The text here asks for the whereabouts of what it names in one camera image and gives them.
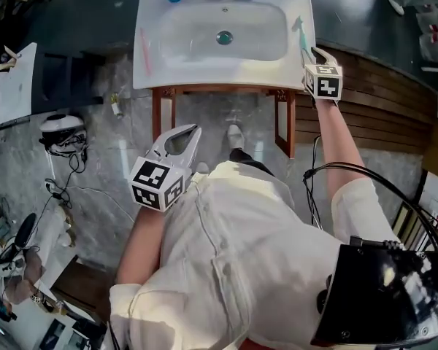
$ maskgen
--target marble floor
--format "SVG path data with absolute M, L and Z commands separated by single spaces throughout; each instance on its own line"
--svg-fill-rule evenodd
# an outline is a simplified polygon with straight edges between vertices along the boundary
M 117 266 L 132 221 L 138 211 L 133 203 L 126 178 L 139 155 L 151 145 L 151 94 L 131 87 L 130 55 L 123 55 L 101 69 L 96 88 L 104 104 L 71 111 L 80 115 L 88 130 L 88 161 L 82 174 L 73 174 L 69 182 L 77 234 L 77 254 L 87 264 L 113 269 Z M 110 106 L 110 95 L 118 92 L 123 117 L 117 118 Z M 9 203 L 9 218 L 18 226 L 24 217 L 41 214 L 49 194 L 44 180 L 53 178 L 64 185 L 69 175 L 68 160 L 47 155 L 38 142 L 40 123 L 48 116 L 31 117 L 30 123 L 6 131 L 0 144 L 0 200 Z M 289 160 L 274 144 L 274 104 L 272 99 L 254 94 L 195 93 L 177 99 L 177 125 L 198 123 L 203 128 L 196 163 L 206 162 L 214 168 L 228 157 L 226 129 L 238 124 L 246 137 L 245 149 L 262 161 L 274 175 L 291 189 L 296 213 L 310 221 L 302 184 L 303 173 L 311 166 L 312 146 L 296 147 L 296 158 Z M 413 195 L 420 178 L 421 156 L 371 149 L 361 150 L 367 167 L 391 180 L 408 195 Z M 318 149 L 316 165 L 322 164 Z M 326 194 L 324 173 L 315 177 L 315 200 L 323 227 L 331 231 L 331 208 Z M 80 188 L 93 188 L 104 193 Z M 393 221 L 400 201 L 382 187 L 377 187 L 387 218 Z M 52 211 L 51 200 L 46 211 Z

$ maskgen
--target sink countertop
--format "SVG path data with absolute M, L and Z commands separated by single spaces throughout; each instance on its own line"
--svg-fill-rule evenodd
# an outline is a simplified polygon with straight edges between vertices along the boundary
M 166 40 L 160 34 L 162 20 L 172 21 L 174 9 L 194 8 L 195 4 L 209 2 L 227 9 L 238 9 L 240 4 L 262 4 L 280 9 L 285 14 L 287 30 L 287 50 L 284 55 L 275 61 L 257 61 L 226 55 L 200 58 L 166 55 L 163 48 Z M 167 0 L 139 0 L 134 37 L 133 87 L 140 89 L 182 84 L 243 84 L 301 90 L 303 69 L 299 29 L 292 29 L 298 16 L 304 23 L 307 46 L 315 46 L 310 0 L 182 0 L 176 4 Z M 223 29 L 227 29 L 227 24 L 223 25 Z M 145 53 L 149 70 L 145 65 Z

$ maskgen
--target drain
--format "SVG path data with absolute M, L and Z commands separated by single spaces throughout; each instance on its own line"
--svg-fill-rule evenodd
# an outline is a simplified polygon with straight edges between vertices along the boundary
M 234 36 L 229 31 L 221 31 L 216 35 L 216 42 L 220 45 L 231 44 Z

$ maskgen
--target toothbrush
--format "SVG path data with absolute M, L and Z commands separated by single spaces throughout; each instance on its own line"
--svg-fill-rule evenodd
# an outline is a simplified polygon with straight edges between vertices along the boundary
M 301 20 L 301 17 L 298 16 L 295 23 L 292 26 L 292 31 L 300 30 L 300 36 L 299 36 L 299 44 L 300 44 L 300 53 L 301 53 L 301 62 L 302 65 L 304 65 L 304 56 L 303 52 L 305 52 L 310 60 L 311 63 L 314 63 L 314 60 L 312 56 L 310 55 L 310 52 L 308 52 L 307 47 L 307 37 L 305 36 L 304 31 L 304 22 Z
M 150 66 L 150 62 L 149 62 L 149 55 L 148 55 L 149 52 L 147 50 L 145 32 L 143 31 L 143 27 L 139 28 L 139 33 L 141 35 L 141 47 L 142 47 L 142 51 L 143 51 L 143 57 L 145 60 L 145 70 L 146 70 L 146 74 L 150 77 L 151 76 L 151 66 Z

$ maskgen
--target cable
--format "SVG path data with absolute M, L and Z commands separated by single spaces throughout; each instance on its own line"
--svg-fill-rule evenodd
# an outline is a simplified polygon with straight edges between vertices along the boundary
M 438 225 L 438 220 L 436 217 L 434 217 L 430 212 L 428 212 L 424 208 L 420 208 L 420 210 L 422 210 L 425 214 L 427 214 L 431 218 L 431 220 L 434 220 L 436 222 L 436 224 Z
M 383 178 L 378 173 L 376 173 L 372 170 L 369 170 L 368 168 L 365 168 L 363 166 L 355 165 L 353 163 L 332 162 L 332 163 L 327 163 L 327 164 L 322 165 L 322 166 L 317 167 L 317 168 L 307 170 L 304 174 L 304 182 L 306 183 L 306 181 L 310 177 L 314 176 L 320 170 L 325 170 L 328 168 L 335 168 L 335 169 L 339 169 L 339 170 L 349 170 L 349 171 L 357 172 L 359 174 L 363 174 L 363 175 L 375 180 L 376 182 L 379 182 L 384 187 L 389 189 L 391 192 L 398 195 L 417 214 L 418 218 L 420 219 L 420 221 L 422 223 L 422 226 L 425 228 L 425 231 L 430 238 L 431 244 L 433 245 L 435 251 L 438 252 L 438 235 L 437 235 L 434 227 L 430 224 L 430 222 L 423 215 L 422 208 L 419 205 L 414 204 L 409 198 L 407 198 L 407 196 L 398 187 L 396 187 L 389 180 Z
M 28 244 L 29 240 L 31 240 L 31 237 L 32 237 L 32 235 L 34 234 L 34 231 L 37 232 L 37 225 L 39 224 L 39 222 L 40 222 L 40 220 L 41 220 L 41 218 L 42 218 L 42 215 L 44 215 L 45 208 L 47 207 L 48 203 L 50 202 L 50 200 L 51 200 L 52 198 L 53 198 L 53 196 L 50 196 L 50 197 L 47 199 L 47 202 L 45 203 L 44 208 L 42 209 L 42 213 L 41 213 L 39 219 L 37 220 L 36 224 L 33 226 L 32 231 L 29 233 L 28 239 L 26 240 L 26 245 Z
M 77 161 L 77 165 L 76 166 L 72 165 L 72 160 L 74 158 L 76 158 L 76 161 Z M 68 175 L 68 178 L 66 179 L 65 187 L 63 187 L 63 188 L 59 187 L 58 184 L 53 179 L 48 179 L 48 178 L 46 179 L 46 182 L 51 182 L 55 187 L 57 187 L 60 190 L 60 193 L 51 192 L 49 190 L 49 188 L 46 187 L 47 191 L 49 193 L 51 193 L 52 196 L 54 198 L 56 198 L 57 200 L 62 200 L 63 201 L 63 205 L 65 205 L 68 209 L 72 209 L 73 205 L 72 205 L 72 202 L 70 201 L 70 194 L 68 193 L 68 191 L 66 189 L 68 188 L 68 184 L 69 184 L 70 179 L 71 179 L 73 174 L 81 174 L 81 173 L 83 173 L 86 170 L 86 153 L 85 153 L 85 150 L 83 150 L 81 152 L 81 161 L 82 161 L 82 164 L 84 165 L 82 170 L 80 170 L 80 159 L 78 158 L 77 153 L 72 153 L 69 156 L 68 164 L 69 164 L 70 169 L 72 171 L 70 172 L 70 174 Z
M 354 165 L 352 163 L 346 163 L 346 162 L 333 162 L 333 163 L 327 163 L 323 166 L 320 166 L 314 170 L 308 170 L 304 174 L 304 180 L 305 178 L 308 179 L 311 175 L 316 174 L 319 170 L 327 169 L 327 168 L 336 168 L 336 169 L 342 169 L 342 170 L 349 170 L 349 171 L 355 171 L 360 174 L 363 174 L 365 176 L 370 177 L 371 179 L 379 182 L 391 192 L 394 192 L 397 194 L 420 218 L 421 222 L 423 223 L 424 228 L 426 229 L 426 232 L 430 236 L 430 239 L 432 240 L 432 244 L 435 247 L 435 250 L 438 252 L 438 235 L 435 233 L 433 226 L 429 223 L 429 221 L 425 218 L 425 216 L 420 212 L 420 209 L 417 205 L 413 204 L 407 196 L 400 191 L 394 184 L 389 182 L 387 179 L 383 178 L 378 173 L 369 170 L 368 168 L 364 168 L 363 166 Z
M 103 194 L 105 194 L 108 198 L 110 198 L 113 202 L 114 202 L 114 204 L 115 205 L 117 205 L 117 207 L 121 210 L 121 211 L 123 211 L 123 213 L 134 223 L 134 220 L 133 220 L 133 218 L 130 216 L 130 214 L 129 213 L 127 213 L 125 210 L 123 210 L 123 207 L 122 206 L 120 206 L 120 204 L 110 195 L 110 194 L 108 194 L 108 193 L 106 193 L 106 192 L 104 192 L 103 190 L 97 190 L 97 189 L 94 189 L 94 188 L 85 188 L 85 187 L 76 187 L 76 186 L 74 186 L 74 187 L 67 187 L 67 189 L 68 190 L 70 190 L 70 189 L 74 189 L 74 188 L 77 188 L 77 189 L 79 189 L 79 190 L 92 190 L 93 192 L 98 192 L 98 193 L 103 193 Z
M 44 144 L 45 151 L 56 157 L 70 158 L 73 154 L 83 152 L 88 147 L 88 140 L 85 131 L 71 132 L 63 141 L 58 143 L 48 143 L 44 139 L 39 140 Z M 65 150 L 68 146 L 73 146 L 73 150 Z M 53 147 L 61 148 L 61 150 L 55 150 Z
M 315 139 L 313 140 L 313 154 L 312 154 L 312 170 L 315 169 L 315 161 L 316 161 L 316 146 L 318 145 L 318 141 L 320 140 L 321 135 L 318 135 L 315 137 Z M 310 189 L 308 189 L 307 183 L 305 182 L 305 189 L 307 190 L 307 202 L 308 202 L 308 207 L 310 208 L 310 213 L 312 215 L 312 225 L 313 225 L 313 220 L 316 222 L 316 225 L 318 226 L 318 228 L 320 228 L 321 230 L 323 229 L 322 224 L 321 224 L 321 218 L 320 218 L 320 213 L 318 211 L 318 207 L 316 206 L 315 203 L 315 199 L 313 198 L 313 176 L 312 176 L 312 183 L 311 183 L 311 187 Z M 315 210 L 316 213 L 318 215 L 318 220 L 316 220 L 315 217 Z
M 120 345 L 118 344 L 117 337 L 115 336 L 110 321 L 108 322 L 108 325 L 109 325 L 110 337 L 112 338 L 112 345 L 114 346 L 115 350 L 120 350 Z
M 13 268 L 11 271 L 10 271 L 10 273 L 8 274 L 8 277 L 2 277 L 1 279 L 2 279 L 2 281 L 3 281 L 3 291 L 1 292 L 1 295 L 0 295 L 0 299 L 1 300 L 3 300 L 3 296 L 5 295 L 5 291 L 7 290 L 7 288 L 8 288 L 8 282 L 9 282 L 9 280 L 12 278 L 12 275 L 13 275 L 13 273 L 16 271 L 16 266 L 15 266 L 15 268 Z

